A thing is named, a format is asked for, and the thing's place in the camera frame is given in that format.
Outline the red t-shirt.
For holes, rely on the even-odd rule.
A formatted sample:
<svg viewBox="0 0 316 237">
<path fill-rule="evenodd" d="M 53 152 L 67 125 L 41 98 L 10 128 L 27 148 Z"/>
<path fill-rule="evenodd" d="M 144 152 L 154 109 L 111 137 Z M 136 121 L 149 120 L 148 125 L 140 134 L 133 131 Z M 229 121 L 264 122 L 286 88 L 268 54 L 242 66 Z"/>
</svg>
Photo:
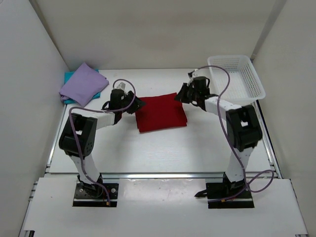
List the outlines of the red t-shirt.
<svg viewBox="0 0 316 237">
<path fill-rule="evenodd" d="M 137 128 L 140 133 L 185 127 L 187 117 L 182 103 L 175 100 L 177 93 L 141 97 L 145 105 L 136 111 Z"/>
</svg>

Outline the purple t-shirt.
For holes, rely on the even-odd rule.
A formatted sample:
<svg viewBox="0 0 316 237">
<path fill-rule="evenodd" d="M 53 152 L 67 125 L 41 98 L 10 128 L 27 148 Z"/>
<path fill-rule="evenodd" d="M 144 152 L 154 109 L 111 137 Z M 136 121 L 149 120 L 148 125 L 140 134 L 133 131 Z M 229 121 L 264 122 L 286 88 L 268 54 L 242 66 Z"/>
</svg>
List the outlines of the purple t-shirt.
<svg viewBox="0 0 316 237">
<path fill-rule="evenodd" d="M 92 98 L 105 89 L 109 81 L 98 71 L 82 63 L 59 91 L 61 101 L 73 100 L 85 107 Z"/>
</svg>

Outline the teal t-shirt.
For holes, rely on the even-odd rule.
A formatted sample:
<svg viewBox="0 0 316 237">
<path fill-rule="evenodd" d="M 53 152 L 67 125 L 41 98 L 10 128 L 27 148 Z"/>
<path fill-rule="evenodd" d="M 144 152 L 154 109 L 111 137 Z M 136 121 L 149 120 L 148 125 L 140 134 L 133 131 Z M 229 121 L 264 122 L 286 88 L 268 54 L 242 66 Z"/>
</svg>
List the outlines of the teal t-shirt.
<svg viewBox="0 0 316 237">
<path fill-rule="evenodd" d="M 100 97 L 101 91 L 109 84 L 105 77 L 98 73 L 66 72 L 64 85 L 59 91 L 64 104 L 78 103 L 85 106 L 89 101 Z"/>
</svg>

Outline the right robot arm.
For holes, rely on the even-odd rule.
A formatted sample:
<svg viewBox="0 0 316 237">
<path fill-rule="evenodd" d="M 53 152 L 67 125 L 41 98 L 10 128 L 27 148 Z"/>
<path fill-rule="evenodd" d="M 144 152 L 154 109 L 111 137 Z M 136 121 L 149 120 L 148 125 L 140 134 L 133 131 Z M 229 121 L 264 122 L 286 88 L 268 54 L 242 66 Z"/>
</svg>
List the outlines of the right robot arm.
<svg viewBox="0 0 316 237">
<path fill-rule="evenodd" d="M 240 190 L 238 182 L 244 180 L 245 169 L 254 148 L 262 139 L 262 130 L 252 105 L 237 105 L 220 99 L 211 94 L 210 79 L 196 77 L 189 83 L 182 84 L 175 100 L 192 104 L 202 110 L 219 117 L 226 139 L 232 148 L 232 153 L 225 177 L 227 182 L 222 184 L 222 193 L 234 197 Z"/>
</svg>

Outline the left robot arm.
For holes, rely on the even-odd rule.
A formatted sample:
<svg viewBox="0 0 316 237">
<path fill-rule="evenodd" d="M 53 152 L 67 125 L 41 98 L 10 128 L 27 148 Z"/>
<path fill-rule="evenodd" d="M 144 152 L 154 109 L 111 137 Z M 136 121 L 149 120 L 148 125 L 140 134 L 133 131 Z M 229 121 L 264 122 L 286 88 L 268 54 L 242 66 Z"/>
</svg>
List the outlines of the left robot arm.
<svg viewBox="0 0 316 237">
<path fill-rule="evenodd" d="M 101 110 L 82 109 L 92 112 L 88 117 L 69 110 L 68 119 L 59 139 L 59 148 L 73 161 L 80 183 L 86 186 L 87 193 L 93 198 L 101 196 L 104 190 L 101 173 L 92 157 L 96 131 L 116 125 L 123 113 L 134 114 L 145 104 L 133 91 L 113 89 L 109 101 L 103 104 Z"/>
</svg>

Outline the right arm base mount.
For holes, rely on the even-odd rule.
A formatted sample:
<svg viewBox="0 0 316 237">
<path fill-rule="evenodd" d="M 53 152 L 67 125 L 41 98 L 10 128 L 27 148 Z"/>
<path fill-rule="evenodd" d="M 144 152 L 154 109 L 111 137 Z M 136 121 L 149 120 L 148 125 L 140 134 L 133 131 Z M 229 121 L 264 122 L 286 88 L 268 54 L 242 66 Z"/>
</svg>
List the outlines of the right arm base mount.
<svg viewBox="0 0 316 237">
<path fill-rule="evenodd" d="M 254 208 L 252 194 L 246 188 L 245 180 L 230 182 L 225 174 L 221 183 L 206 183 L 206 189 L 197 192 L 195 197 L 207 198 L 209 209 Z"/>
</svg>

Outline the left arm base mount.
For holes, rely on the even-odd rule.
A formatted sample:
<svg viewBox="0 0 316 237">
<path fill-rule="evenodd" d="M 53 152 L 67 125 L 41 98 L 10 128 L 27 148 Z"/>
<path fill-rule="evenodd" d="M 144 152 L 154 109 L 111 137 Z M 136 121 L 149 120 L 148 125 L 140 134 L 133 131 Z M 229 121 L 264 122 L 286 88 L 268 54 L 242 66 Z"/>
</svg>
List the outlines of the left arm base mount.
<svg viewBox="0 0 316 237">
<path fill-rule="evenodd" d="M 119 183 L 102 184 L 109 193 L 110 201 L 104 189 L 96 184 L 86 184 L 77 176 L 73 197 L 74 207 L 117 207 Z"/>
</svg>

